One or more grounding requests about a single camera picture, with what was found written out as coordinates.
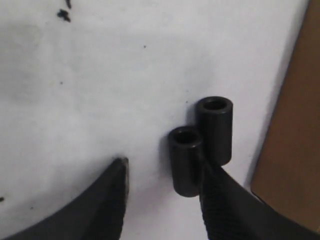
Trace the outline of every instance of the pliers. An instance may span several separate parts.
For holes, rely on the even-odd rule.
[[[183,197],[199,196],[209,240],[320,240],[253,197],[222,168],[232,155],[229,99],[201,99],[195,116],[194,126],[168,134],[167,145],[173,187]],[[118,157],[76,200],[7,240],[119,240],[128,194],[129,161]],[[84,214],[84,204],[98,207]]]

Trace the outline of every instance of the black metal tool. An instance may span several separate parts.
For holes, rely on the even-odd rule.
[[[129,162],[116,158],[70,204],[6,240],[119,240],[129,193]]]

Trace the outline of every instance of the dark speck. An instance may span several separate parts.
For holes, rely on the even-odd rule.
[[[66,5],[68,6],[69,9],[71,9],[71,0],[65,0]]]
[[[71,22],[69,12],[67,12],[66,10],[60,9],[60,11],[56,15],[64,21],[67,21],[69,23]]]

